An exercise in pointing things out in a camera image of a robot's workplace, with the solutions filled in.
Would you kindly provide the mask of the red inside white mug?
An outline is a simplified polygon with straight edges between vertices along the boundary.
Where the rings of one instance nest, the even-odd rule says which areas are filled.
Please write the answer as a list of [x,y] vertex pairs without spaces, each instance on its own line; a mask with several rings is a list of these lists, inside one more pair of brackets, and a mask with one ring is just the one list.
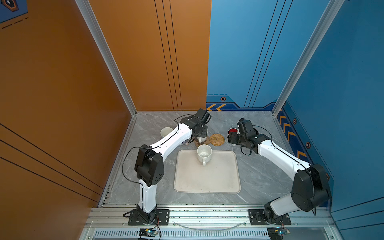
[[236,129],[236,128],[229,129],[228,142],[232,145],[239,145],[238,129]]

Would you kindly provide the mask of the cork paw print coaster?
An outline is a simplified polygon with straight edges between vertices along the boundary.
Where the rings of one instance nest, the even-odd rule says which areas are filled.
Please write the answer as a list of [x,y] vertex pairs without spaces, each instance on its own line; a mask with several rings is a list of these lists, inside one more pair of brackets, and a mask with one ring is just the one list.
[[210,144],[210,140],[209,139],[205,139],[203,142],[199,142],[198,139],[195,139],[194,143],[195,143],[196,147],[198,148],[201,145],[209,145]]

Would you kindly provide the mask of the woven rattan round coaster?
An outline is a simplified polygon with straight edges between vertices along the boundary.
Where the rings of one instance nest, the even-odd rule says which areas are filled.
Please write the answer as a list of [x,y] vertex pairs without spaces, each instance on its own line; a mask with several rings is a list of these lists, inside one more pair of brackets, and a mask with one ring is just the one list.
[[221,134],[213,134],[210,136],[210,143],[213,146],[222,146],[226,142],[225,137]]

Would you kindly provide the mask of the white speckled mug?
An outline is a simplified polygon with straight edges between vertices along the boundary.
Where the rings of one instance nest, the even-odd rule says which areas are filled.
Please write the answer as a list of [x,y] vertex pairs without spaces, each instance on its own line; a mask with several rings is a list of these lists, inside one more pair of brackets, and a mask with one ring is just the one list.
[[201,145],[197,149],[197,158],[203,166],[206,166],[207,163],[212,159],[213,150],[208,145]]

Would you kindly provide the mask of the white mug blue handle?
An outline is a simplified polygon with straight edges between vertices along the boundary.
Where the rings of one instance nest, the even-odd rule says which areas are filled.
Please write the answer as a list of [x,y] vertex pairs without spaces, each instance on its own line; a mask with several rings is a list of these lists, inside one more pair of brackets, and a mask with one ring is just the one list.
[[168,134],[170,134],[173,130],[174,130],[174,129],[171,128],[171,127],[165,127],[165,128],[163,128],[163,129],[161,129],[160,134],[161,134],[161,136],[164,138],[164,137],[166,137]]

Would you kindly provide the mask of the plain white mug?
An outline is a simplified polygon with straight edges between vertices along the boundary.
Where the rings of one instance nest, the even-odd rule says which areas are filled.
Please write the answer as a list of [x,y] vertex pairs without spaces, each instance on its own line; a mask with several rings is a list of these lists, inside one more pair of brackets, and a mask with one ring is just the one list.
[[196,141],[199,144],[204,144],[206,142],[206,140],[207,140],[207,137],[197,137],[196,138]]

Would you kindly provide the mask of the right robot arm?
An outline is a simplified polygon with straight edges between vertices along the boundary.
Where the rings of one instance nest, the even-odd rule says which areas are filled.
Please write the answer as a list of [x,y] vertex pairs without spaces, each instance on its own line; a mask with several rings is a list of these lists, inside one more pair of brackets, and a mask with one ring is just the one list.
[[311,165],[291,155],[273,141],[272,135],[259,133],[251,121],[241,118],[238,132],[230,132],[230,144],[246,148],[267,158],[292,180],[289,194],[265,204],[263,216],[268,224],[282,221],[283,216],[296,211],[316,213],[316,208],[332,198],[326,170],[319,164]]

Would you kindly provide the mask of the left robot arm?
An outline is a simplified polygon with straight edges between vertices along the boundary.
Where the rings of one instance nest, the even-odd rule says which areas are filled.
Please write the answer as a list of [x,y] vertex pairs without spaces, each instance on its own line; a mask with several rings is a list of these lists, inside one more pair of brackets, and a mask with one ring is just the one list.
[[157,223],[157,184],[165,174],[164,161],[181,143],[207,137],[211,118],[211,114],[203,109],[195,114],[179,116],[174,119],[177,126],[168,135],[149,146],[143,144],[136,147],[138,154],[134,170],[138,179],[129,179],[124,170],[122,175],[125,180],[140,186],[139,202],[131,214],[137,214],[144,224]]

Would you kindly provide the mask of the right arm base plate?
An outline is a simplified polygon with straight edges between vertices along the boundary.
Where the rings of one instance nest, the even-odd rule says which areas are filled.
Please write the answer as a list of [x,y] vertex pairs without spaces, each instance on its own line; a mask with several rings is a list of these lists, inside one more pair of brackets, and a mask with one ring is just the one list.
[[249,219],[251,225],[291,225],[291,218],[288,214],[277,216],[268,209],[249,209]]

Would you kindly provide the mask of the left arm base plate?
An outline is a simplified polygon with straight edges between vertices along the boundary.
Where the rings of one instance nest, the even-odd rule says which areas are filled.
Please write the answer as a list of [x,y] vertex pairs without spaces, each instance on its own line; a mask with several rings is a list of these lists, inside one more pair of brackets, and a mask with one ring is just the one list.
[[123,214],[123,217],[129,219],[129,226],[167,226],[170,219],[170,210],[154,209],[147,214],[138,208]]

